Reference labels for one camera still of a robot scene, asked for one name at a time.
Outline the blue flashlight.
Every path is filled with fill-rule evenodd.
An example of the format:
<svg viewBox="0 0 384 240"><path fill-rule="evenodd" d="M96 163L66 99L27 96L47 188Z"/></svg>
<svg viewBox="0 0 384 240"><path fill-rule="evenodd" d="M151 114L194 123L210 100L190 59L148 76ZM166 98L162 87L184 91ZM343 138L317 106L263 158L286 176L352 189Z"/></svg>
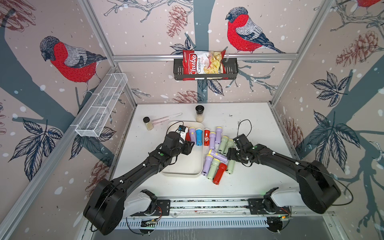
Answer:
<svg viewBox="0 0 384 240"><path fill-rule="evenodd" d="M197 146L202 146L204 143L204 140L203 140L203 130L201 128L196 129L196 139L197 139Z"/></svg>

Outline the green flashlight lower right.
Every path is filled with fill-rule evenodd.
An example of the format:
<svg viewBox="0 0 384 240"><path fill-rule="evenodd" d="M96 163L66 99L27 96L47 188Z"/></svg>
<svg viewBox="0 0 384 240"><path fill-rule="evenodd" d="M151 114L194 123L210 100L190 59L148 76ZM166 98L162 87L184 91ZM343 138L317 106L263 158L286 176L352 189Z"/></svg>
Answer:
<svg viewBox="0 0 384 240"><path fill-rule="evenodd" d="M233 174L235 163L236 163L236 161L234 161L234 160L229 160L228 161L227 170L226 170L226 172L228 174L230 174L230 175Z"/></svg>

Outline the green flashlight right of pair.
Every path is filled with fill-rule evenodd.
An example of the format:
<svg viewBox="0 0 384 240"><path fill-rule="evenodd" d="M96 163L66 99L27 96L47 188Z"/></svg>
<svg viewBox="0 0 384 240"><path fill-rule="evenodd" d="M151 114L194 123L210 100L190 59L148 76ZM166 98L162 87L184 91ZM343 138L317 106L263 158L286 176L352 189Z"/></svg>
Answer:
<svg viewBox="0 0 384 240"><path fill-rule="evenodd" d="M227 142L226 148L225 148L225 150L223 151L223 153L224 153L225 156L228 154L229 149L231 149L231 148L233 148L233 149L235 149L235 150L237 149L236 144L235 144L235 142L234 142L233 139L229 139L228 142Z"/></svg>

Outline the green flashlight of pair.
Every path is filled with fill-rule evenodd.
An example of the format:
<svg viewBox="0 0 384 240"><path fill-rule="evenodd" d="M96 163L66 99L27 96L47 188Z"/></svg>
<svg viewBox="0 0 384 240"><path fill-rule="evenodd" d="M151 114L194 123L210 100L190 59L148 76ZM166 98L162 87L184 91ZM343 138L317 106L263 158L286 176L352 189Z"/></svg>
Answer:
<svg viewBox="0 0 384 240"><path fill-rule="evenodd" d="M233 148L233 149L235 149L235 150L237 149L236 144L235 144L235 142L234 142L233 139L229 139L228 142L227 142L226 148L225 148L225 150L223 151L223 153L224 153L225 156L228 154L229 149L231 149L231 148Z"/></svg>
<svg viewBox="0 0 384 240"><path fill-rule="evenodd" d="M229 138L227 136L222 136L221 143L220 143L219 150L218 150L219 153L223 154L225 152L225 149L226 149L227 144L228 144L228 140L229 140Z"/></svg>

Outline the green flashlight left of pair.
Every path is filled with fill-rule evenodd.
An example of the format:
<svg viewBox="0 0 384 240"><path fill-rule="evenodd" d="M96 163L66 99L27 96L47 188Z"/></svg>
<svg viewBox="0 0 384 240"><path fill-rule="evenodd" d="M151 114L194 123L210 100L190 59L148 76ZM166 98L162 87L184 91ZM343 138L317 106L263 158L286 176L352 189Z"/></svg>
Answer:
<svg viewBox="0 0 384 240"><path fill-rule="evenodd" d="M227 144L228 144L228 140L229 140L229 138L227 136L222 136L221 143L220 143L219 150L218 150L219 153L223 154L225 152L225 149L226 149Z"/></svg>

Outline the red flashlight with white logo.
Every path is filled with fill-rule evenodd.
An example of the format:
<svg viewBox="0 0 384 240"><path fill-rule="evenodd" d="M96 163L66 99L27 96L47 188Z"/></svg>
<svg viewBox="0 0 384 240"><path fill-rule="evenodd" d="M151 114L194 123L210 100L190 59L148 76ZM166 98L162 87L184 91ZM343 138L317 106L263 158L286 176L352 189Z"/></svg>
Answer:
<svg viewBox="0 0 384 240"><path fill-rule="evenodd" d="M204 146L210 145L210 132L207 128L204 130Z"/></svg>

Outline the purple flashlight beside red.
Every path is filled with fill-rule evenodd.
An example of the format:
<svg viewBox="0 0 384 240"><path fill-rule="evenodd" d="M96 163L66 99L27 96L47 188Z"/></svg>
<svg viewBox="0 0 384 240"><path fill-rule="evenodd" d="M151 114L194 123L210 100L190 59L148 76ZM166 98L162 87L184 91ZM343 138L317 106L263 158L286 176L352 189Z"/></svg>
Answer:
<svg viewBox="0 0 384 240"><path fill-rule="evenodd" d="M215 144L216 144L216 133L215 132L210 132L209 134L209 148L211 150L215 149Z"/></svg>

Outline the tall purple flashlight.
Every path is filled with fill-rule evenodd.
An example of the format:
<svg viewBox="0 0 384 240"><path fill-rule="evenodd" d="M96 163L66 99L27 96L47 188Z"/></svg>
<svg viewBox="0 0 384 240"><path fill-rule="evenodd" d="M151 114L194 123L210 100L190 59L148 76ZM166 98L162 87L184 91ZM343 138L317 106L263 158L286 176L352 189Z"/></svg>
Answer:
<svg viewBox="0 0 384 240"><path fill-rule="evenodd" d="M215 138L215 150L217 151L220 148L220 144L222 142L222 127L216 127L216 138Z"/></svg>

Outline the green flashlight lower left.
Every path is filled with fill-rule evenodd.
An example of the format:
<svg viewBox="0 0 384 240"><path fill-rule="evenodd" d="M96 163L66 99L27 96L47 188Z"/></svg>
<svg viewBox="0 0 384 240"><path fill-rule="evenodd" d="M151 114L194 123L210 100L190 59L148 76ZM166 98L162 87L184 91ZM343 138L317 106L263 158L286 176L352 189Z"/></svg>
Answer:
<svg viewBox="0 0 384 240"><path fill-rule="evenodd" d="M218 167L219 167L220 163L221 163L221 161L218 160L218 159L213 159L213 160L212 160L212 163L211 163L209 172L208 172L208 174L207 174L207 178L208 178L208 180L213 180L213 178L214 178L215 175L216 175L216 172L217 172L217 170L218 170Z"/></svg>

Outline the black cap spice grinder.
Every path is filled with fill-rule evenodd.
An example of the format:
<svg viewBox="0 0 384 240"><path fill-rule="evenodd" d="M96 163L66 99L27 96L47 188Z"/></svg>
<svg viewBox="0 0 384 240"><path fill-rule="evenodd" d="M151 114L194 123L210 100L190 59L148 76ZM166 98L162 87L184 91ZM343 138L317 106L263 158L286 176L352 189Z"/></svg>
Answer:
<svg viewBox="0 0 384 240"><path fill-rule="evenodd" d="M202 123L204 121L204 116L203 116L203 113L205 110L204 106L198 105L196 106L195 110L196 110L196 121L198 123Z"/></svg>

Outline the small black cap jar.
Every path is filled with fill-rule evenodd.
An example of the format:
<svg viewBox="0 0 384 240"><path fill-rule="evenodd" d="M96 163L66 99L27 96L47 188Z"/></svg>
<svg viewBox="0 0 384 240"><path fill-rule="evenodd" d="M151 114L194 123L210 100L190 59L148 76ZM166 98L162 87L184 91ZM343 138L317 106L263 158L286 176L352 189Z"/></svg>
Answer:
<svg viewBox="0 0 384 240"><path fill-rule="evenodd" d="M154 125L149 117L144 117L143 122L148 131L151 131L154 128Z"/></svg>

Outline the red cassava chips bag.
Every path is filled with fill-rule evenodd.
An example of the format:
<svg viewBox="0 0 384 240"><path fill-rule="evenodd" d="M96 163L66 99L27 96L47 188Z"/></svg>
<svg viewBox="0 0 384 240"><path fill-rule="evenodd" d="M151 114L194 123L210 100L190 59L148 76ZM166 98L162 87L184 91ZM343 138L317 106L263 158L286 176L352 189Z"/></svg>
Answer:
<svg viewBox="0 0 384 240"><path fill-rule="evenodd" d="M184 75L225 74L223 58L226 51L183 50Z"/></svg>

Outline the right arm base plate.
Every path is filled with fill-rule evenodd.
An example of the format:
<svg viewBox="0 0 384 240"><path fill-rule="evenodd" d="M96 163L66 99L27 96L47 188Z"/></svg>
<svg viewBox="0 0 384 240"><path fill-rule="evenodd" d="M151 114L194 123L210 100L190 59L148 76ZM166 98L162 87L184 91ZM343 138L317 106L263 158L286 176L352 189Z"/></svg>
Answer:
<svg viewBox="0 0 384 240"><path fill-rule="evenodd" d="M289 207L278 207L269 199L248 199L248 209L252 215L290 215Z"/></svg>

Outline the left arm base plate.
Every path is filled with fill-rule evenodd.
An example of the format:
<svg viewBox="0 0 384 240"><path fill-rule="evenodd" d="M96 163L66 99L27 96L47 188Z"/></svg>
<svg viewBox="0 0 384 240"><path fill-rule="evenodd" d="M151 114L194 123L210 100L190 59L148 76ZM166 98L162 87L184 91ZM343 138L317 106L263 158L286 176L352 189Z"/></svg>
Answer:
<svg viewBox="0 0 384 240"><path fill-rule="evenodd" d="M144 212L138 212L131 217L160 217L168 216L170 214L171 201L170 200L157 200L150 203L149 207Z"/></svg>

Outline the black wall basket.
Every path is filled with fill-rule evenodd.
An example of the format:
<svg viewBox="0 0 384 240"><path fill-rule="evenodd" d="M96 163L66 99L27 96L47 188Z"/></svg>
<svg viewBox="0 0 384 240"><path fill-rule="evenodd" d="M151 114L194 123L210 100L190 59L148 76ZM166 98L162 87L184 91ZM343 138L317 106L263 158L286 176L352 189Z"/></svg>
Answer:
<svg viewBox="0 0 384 240"><path fill-rule="evenodd" d="M195 80L234 80L239 73L237 59L212 61L210 65L184 63L182 59L174 61L174 77L177 81Z"/></svg>

